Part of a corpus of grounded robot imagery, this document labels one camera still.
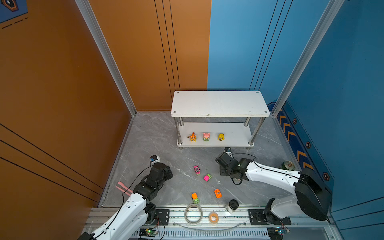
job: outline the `orange toy figure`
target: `orange toy figure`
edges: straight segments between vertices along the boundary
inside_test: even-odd
[[[189,136],[191,142],[196,142],[196,135],[195,135],[195,132],[192,133],[191,136]]]

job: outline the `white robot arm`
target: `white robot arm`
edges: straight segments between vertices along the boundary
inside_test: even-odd
[[[327,219],[332,192],[313,170],[307,168],[301,172],[288,171],[246,158],[237,161],[233,158],[230,148],[226,148],[226,151],[216,158],[216,162],[220,165],[222,176],[240,179],[241,182],[265,182],[292,193],[288,197],[272,198],[268,201],[260,216],[266,223],[279,225],[289,219],[289,216],[302,214],[321,221]],[[153,164],[150,174],[136,185],[133,194],[120,210],[92,235],[83,233],[78,240],[128,239],[140,226],[153,221],[156,206],[149,201],[157,195],[164,182],[172,177],[169,166],[159,162]]]
[[[97,240],[127,240],[147,221],[148,214],[144,208],[146,199],[138,193],[132,194],[116,212],[100,228],[96,229],[93,237]]]
[[[173,175],[169,166],[158,162],[157,156],[150,157],[150,160],[152,168],[149,175],[136,185],[121,208],[92,234],[85,232],[78,240],[127,240],[145,223],[153,222],[156,205],[150,201]]]
[[[280,224],[289,216],[307,214],[324,221],[332,200],[332,191],[311,169],[301,172],[265,166],[254,160],[233,158],[229,147],[216,158],[220,165],[220,174],[236,179],[265,182],[284,189],[291,196],[281,199],[272,198],[263,212],[263,219],[269,224]]]

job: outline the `pink pig toy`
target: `pink pig toy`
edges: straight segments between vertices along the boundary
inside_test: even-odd
[[[204,141],[209,141],[209,135],[211,135],[210,133],[203,133],[203,140]]]

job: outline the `pink toy car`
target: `pink toy car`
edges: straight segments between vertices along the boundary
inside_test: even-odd
[[[209,179],[211,179],[211,175],[210,174],[207,174],[207,175],[205,175],[205,177],[204,177],[204,180],[206,181],[206,182],[208,182],[208,180]]]
[[[193,169],[195,170],[196,175],[200,174],[200,168],[198,165],[194,166]]]

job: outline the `shelf top board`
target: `shelf top board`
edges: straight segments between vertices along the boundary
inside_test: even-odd
[[[268,117],[260,91],[175,91],[172,117]]]

